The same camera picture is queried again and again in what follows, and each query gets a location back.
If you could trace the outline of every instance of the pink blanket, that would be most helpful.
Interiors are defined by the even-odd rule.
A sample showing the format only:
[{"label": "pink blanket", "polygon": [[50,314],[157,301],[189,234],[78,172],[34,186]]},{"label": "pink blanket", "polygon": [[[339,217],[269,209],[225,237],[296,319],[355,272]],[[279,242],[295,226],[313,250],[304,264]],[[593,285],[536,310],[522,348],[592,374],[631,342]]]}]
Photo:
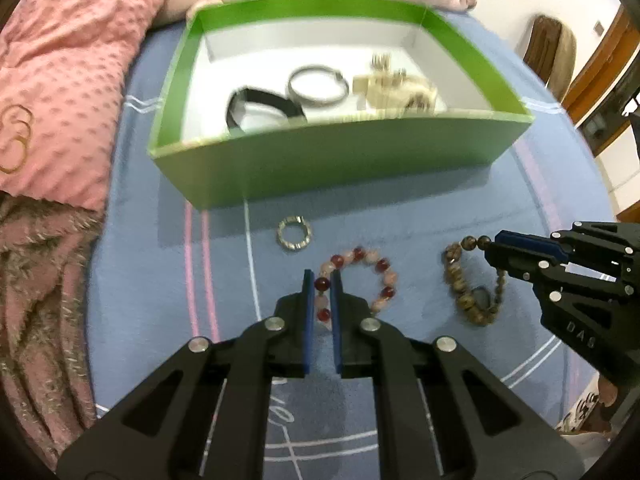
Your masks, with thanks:
[{"label": "pink blanket", "polygon": [[22,0],[0,32],[0,190],[102,211],[122,86],[164,0]]}]

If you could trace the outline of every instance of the metal bolt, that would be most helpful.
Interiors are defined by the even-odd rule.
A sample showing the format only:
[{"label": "metal bolt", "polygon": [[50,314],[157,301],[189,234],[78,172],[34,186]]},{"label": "metal bolt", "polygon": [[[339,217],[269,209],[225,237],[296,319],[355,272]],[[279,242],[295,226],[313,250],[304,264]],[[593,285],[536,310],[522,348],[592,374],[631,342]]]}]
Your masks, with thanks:
[{"label": "metal bolt", "polygon": [[438,338],[436,346],[438,350],[442,350],[443,352],[453,352],[457,348],[458,343],[456,343],[455,339],[446,335]]},{"label": "metal bolt", "polygon": [[284,328],[284,319],[281,317],[273,316],[264,320],[264,326],[269,332],[278,332]]},{"label": "metal bolt", "polygon": [[365,332],[380,330],[380,322],[375,317],[366,317],[360,322],[360,328]]},{"label": "metal bolt", "polygon": [[194,354],[204,352],[207,348],[209,348],[209,341],[205,337],[194,337],[189,341],[189,350]]}]

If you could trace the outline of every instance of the black wristband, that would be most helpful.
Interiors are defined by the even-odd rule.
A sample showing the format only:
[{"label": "black wristband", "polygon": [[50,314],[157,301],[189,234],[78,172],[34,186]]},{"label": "black wristband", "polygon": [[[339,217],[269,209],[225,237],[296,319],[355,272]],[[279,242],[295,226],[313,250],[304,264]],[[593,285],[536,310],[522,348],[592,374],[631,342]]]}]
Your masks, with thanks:
[{"label": "black wristband", "polygon": [[267,92],[266,90],[258,90],[257,88],[241,88],[234,92],[229,99],[226,107],[226,126],[231,128],[239,128],[238,121],[234,117],[234,109],[238,103],[258,103],[267,105],[276,110],[280,110],[288,118],[303,117],[306,119],[302,106],[287,99],[281,95]]}]

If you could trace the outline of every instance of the beaded bracelet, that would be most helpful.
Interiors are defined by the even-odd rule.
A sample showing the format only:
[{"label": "beaded bracelet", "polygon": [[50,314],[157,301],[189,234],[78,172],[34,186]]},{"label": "beaded bracelet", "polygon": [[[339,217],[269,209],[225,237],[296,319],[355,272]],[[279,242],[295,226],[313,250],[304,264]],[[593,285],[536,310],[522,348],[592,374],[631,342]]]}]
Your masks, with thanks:
[{"label": "beaded bracelet", "polygon": [[314,282],[314,287],[318,291],[318,295],[314,300],[316,308],[316,317],[321,323],[329,323],[331,321],[331,310],[329,308],[329,298],[325,294],[331,286],[329,276],[335,269],[342,269],[348,265],[364,262],[374,266],[374,270],[382,274],[382,283],[384,287],[380,291],[377,299],[371,302],[371,312],[375,315],[386,308],[389,300],[396,295],[395,284],[398,281],[398,274],[391,270],[391,263],[387,258],[380,258],[377,250],[366,251],[358,246],[353,251],[346,251],[342,254],[334,254],[328,262],[320,267],[318,278]]},{"label": "beaded bracelet", "polygon": [[460,257],[462,249],[473,251],[476,247],[484,251],[491,243],[491,238],[481,236],[476,240],[473,236],[465,236],[460,243],[447,246],[444,251],[444,264],[447,283],[451,290],[457,295],[456,304],[465,313],[466,318],[473,324],[485,326],[495,321],[495,317],[500,311],[502,295],[506,283],[506,271],[497,269],[498,279],[495,285],[495,296],[493,302],[487,309],[480,308],[473,296],[473,291],[469,289],[467,282],[462,275]]}]

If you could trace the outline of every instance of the silver ring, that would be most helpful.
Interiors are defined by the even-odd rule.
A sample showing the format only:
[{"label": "silver ring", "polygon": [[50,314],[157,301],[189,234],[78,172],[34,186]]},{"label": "silver ring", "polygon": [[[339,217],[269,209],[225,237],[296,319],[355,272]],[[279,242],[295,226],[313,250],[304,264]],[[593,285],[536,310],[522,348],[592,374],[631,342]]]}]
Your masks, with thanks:
[{"label": "silver ring", "polygon": [[[343,86],[343,94],[333,99],[319,99],[296,92],[293,88],[293,80],[300,74],[305,74],[308,72],[322,72],[334,76],[335,81]],[[330,66],[325,65],[306,65],[295,70],[289,76],[289,81],[287,82],[287,92],[289,94],[289,98],[292,99],[292,101],[298,102],[305,106],[320,108],[324,106],[337,105],[338,103],[344,101],[349,95],[349,83],[342,75],[342,72],[336,70],[335,68],[331,68]]]},{"label": "silver ring", "polygon": [[[283,232],[284,228],[288,225],[298,224],[302,226],[305,232],[305,239],[297,244],[293,242],[289,242],[284,239]],[[283,221],[278,224],[278,243],[283,246],[288,251],[300,251],[309,245],[311,241],[312,231],[311,224],[307,222],[302,216],[287,216]]]}]

